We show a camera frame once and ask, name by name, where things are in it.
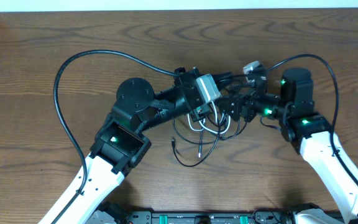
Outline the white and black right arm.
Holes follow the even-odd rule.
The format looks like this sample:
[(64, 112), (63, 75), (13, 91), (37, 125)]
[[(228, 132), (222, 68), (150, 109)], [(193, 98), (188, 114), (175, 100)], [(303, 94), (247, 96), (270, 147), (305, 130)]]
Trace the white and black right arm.
[(344, 223), (358, 223), (358, 168), (342, 148), (334, 123), (314, 109), (311, 72), (285, 70), (279, 95), (266, 92), (262, 68), (248, 72), (247, 77), (250, 92), (221, 97), (219, 108), (236, 121), (250, 122), (257, 114), (276, 119), (283, 138), (323, 181)]

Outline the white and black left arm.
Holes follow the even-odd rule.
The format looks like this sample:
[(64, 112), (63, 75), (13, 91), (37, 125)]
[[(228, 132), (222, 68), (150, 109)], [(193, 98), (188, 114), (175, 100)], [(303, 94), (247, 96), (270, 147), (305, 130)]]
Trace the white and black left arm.
[(196, 68), (177, 69), (174, 86), (160, 93), (143, 78), (122, 82), (84, 164), (41, 223), (85, 223), (151, 147), (144, 131), (181, 115), (198, 114), (219, 96), (213, 76)]

